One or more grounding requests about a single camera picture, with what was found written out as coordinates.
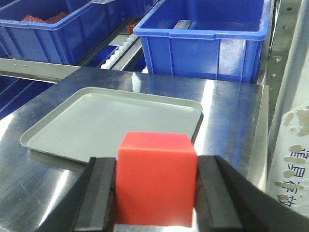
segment metal countertop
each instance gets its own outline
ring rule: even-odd
[[[31,232],[67,193],[84,164],[28,151],[20,136],[84,87],[191,99],[203,106],[198,155],[219,154],[263,189],[267,163],[268,87],[253,84],[80,68],[0,121],[0,231]],[[198,231],[117,225],[115,231]]]

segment red cube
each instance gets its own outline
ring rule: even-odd
[[[191,227],[196,173],[186,135],[128,132],[118,148],[117,223]]]

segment gray tray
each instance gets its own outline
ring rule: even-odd
[[[117,157],[128,131],[191,138],[201,112],[196,101],[87,87],[27,130],[20,143],[31,150],[88,162],[90,157]]]

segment white sign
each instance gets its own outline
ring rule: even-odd
[[[309,102],[282,117],[266,191],[309,217]]]

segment blue plastic bin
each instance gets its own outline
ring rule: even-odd
[[[57,23],[21,21],[26,15],[43,20],[67,12]],[[10,58],[75,64],[122,22],[119,1],[16,0],[0,8],[0,43]]]
[[[161,0],[134,28],[149,73],[235,82],[256,76],[269,0]],[[180,20],[189,29],[173,29]]]
[[[0,0],[0,7],[3,7],[9,3],[11,3],[14,0]]]
[[[158,0],[121,0],[123,16],[143,18]]]

